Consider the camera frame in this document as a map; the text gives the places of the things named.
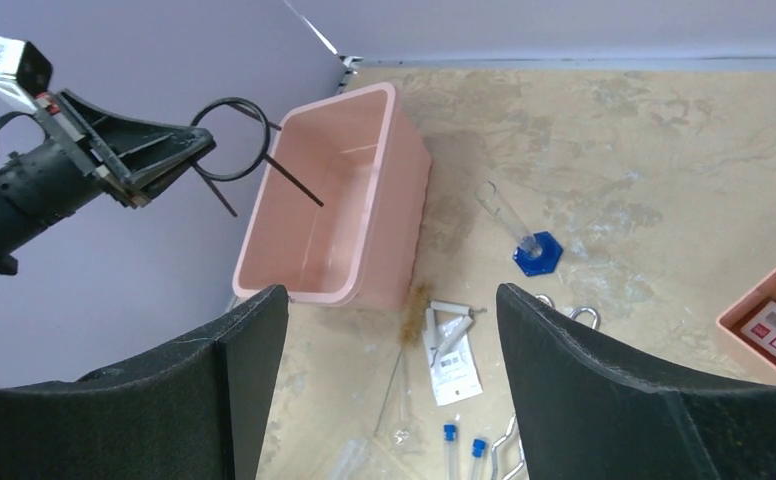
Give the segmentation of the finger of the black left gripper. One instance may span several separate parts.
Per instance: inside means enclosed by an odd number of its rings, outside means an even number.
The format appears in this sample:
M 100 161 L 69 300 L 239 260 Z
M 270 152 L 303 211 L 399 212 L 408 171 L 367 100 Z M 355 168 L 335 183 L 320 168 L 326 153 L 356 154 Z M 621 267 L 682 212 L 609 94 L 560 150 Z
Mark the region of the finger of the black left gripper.
M 193 133 L 189 127 L 139 120 L 100 108 L 69 89 L 58 97 L 74 109 L 89 132 L 126 166 L 153 166 L 192 159 Z
M 103 140 L 126 169 L 111 166 L 103 190 L 130 208 L 149 204 L 216 147 L 207 129 L 175 125 L 115 127 Z

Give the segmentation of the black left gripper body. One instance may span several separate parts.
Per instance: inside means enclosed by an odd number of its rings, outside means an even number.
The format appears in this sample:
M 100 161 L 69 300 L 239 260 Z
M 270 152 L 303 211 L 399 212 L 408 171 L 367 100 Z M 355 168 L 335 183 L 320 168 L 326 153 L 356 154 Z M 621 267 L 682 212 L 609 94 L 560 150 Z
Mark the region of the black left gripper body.
M 24 115 L 19 111 L 1 115 L 0 130 Z M 29 152 L 8 154 L 0 167 L 0 275 L 16 275 L 16 250 L 102 193 L 75 159 L 48 132 Z

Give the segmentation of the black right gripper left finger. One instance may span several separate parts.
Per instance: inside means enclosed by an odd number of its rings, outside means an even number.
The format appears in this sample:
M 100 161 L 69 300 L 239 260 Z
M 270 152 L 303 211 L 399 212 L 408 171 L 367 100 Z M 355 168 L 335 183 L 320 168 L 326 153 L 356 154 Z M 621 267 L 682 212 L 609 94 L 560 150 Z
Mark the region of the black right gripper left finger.
M 216 320 L 73 382 L 0 389 L 0 479 L 252 479 L 289 299 Z

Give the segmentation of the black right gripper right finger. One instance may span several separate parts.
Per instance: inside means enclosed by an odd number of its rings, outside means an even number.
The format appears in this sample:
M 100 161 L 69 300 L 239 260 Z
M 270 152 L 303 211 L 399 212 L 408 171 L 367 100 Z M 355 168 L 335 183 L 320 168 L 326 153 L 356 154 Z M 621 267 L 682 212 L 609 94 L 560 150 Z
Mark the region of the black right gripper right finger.
M 776 386 L 663 360 L 513 284 L 496 317 L 533 479 L 776 479 Z

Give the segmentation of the metal crucible tongs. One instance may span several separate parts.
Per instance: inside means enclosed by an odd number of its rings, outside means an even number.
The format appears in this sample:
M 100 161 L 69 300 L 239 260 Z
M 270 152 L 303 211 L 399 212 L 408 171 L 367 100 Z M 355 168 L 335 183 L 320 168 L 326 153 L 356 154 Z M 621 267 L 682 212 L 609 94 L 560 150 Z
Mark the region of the metal crucible tongs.
M 580 316 L 590 315 L 591 322 L 590 327 L 594 330 L 598 330 L 601 323 L 601 316 L 599 312 L 589 306 L 581 306 L 572 309 L 566 314 L 568 318 L 576 321 Z M 507 472 L 502 473 L 500 471 L 500 457 L 504 450 L 510 445 L 515 444 L 518 450 L 518 462 L 511 467 Z M 496 439 L 490 447 L 490 460 L 491 460 L 491 480 L 498 479 L 516 479 L 519 474 L 527 471 L 527 461 L 524 453 L 524 448 L 520 440 L 519 427 L 517 417 L 513 414 L 507 424 L 504 434 Z

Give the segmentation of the graduated cylinder blue base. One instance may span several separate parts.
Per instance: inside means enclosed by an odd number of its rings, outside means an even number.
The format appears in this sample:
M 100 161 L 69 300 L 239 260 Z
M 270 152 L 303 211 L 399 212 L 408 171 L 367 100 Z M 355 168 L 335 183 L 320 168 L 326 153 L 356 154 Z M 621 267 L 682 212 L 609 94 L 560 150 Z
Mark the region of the graduated cylinder blue base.
M 479 184 L 474 194 L 482 208 L 515 240 L 512 259 L 525 276 L 555 271 L 564 249 L 549 231 L 532 232 L 490 180 Z

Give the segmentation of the brown bristle tube brush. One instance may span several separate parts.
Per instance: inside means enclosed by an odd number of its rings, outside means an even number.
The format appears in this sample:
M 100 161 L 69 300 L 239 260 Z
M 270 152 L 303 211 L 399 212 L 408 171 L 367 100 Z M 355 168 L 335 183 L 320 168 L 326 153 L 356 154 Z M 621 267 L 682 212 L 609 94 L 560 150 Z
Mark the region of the brown bristle tube brush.
M 383 426 L 391 392 L 399 375 L 401 363 L 404 360 L 404 353 L 408 348 L 413 348 L 421 339 L 423 325 L 425 324 L 424 312 L 427 308 L 430 292 L 431 284 L 427 280 L 415 283 L 409 292 L 402 323 L 398 331 L 398 351 L 373 430 L 374 435 L 377 435 Z

